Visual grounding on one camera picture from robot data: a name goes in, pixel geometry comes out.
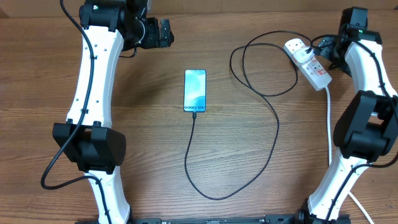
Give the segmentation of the white charger plug adapter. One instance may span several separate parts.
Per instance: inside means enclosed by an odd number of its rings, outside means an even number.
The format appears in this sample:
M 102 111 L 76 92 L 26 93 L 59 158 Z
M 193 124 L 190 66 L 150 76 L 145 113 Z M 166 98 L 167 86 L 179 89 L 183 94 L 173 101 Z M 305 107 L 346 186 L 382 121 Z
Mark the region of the white charger plug adapter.
M 293 58 L 295 59 L 295 63 L 301 66 L 311 60 L 314 55 L 314 51 L 311 47 L 303 47 L 294 52 Z

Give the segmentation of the Samsung Galaxy smartphone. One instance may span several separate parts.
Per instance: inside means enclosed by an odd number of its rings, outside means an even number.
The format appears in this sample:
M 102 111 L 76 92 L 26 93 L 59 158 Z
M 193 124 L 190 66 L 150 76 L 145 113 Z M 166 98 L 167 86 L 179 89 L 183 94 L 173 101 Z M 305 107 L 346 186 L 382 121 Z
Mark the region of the Samsung Galaxy smartphone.
M 184 112 L 206 111 L 206 70 L 186 70 L 184 80 Z

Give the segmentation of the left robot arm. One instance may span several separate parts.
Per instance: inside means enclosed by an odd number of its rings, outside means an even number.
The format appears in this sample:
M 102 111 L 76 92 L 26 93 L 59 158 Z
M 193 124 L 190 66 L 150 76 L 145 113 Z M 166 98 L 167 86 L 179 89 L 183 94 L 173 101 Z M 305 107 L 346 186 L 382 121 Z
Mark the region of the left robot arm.
M 148 0 L 85 1 L 73 23 L 82 36 L 81 65 L 73 103 L 64 123 L 53 126 L 59 155 L 66 155 L 89 181 L 98 223 L 132 223 L 121 180 L 126 137 L 112 128 L 111 100 L 118 60 L 128 50 L 170 47 L 168 19 L 148 17 Z

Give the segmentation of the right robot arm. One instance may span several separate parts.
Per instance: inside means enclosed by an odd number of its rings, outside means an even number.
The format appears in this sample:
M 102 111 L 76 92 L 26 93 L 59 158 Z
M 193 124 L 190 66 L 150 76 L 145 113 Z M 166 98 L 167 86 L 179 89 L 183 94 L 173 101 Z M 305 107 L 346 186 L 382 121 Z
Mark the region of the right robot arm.
M 397 139 L 397 92 L 382 62 L 382 39 L 368 30 L 368 10 L 344 9 L 338 34 L 317 37 L 310 48 L 328 59 L 354 83 L 355 96 L 335 124 L 335 156 L 320 185 L 306 199 L 291 223 L 349 223 L 339 211 L 360 175 L 392 149 Z

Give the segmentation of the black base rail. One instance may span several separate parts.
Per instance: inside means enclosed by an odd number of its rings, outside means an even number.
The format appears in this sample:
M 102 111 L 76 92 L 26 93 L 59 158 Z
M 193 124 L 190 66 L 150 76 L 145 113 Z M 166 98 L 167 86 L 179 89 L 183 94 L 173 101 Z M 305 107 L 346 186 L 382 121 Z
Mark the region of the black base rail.
M 294 215 L 266 215 L 264 217 L 210 218 L 210 219 L 174 219 L 160 218 L 129 219 L 128 224 L 290 224 L 295 223 Z

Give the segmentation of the white power strip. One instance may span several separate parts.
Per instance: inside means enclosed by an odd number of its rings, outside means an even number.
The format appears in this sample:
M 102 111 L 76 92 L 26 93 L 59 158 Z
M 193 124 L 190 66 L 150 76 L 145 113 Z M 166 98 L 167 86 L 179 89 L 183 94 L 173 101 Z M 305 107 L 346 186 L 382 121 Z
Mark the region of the white power strip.
M 303 47 L 307 46 L 303 43 L 301 39 L 296 38 L 287 41 L 284 45 L 284 50 L 292 58 L 294 64 L 303 73 L 304 77 L 309 81 L 311 86 L 314 87 L 316 91 L 320 91 L 328 86 L 328 84 L 332 81 L 332 78 L 328 74 L 328 72 L 322 67 L 321 63 L 317 60 L 315 56 L 301 66 L 298 66 L 295 63 L 293 54 L 295 51 Z

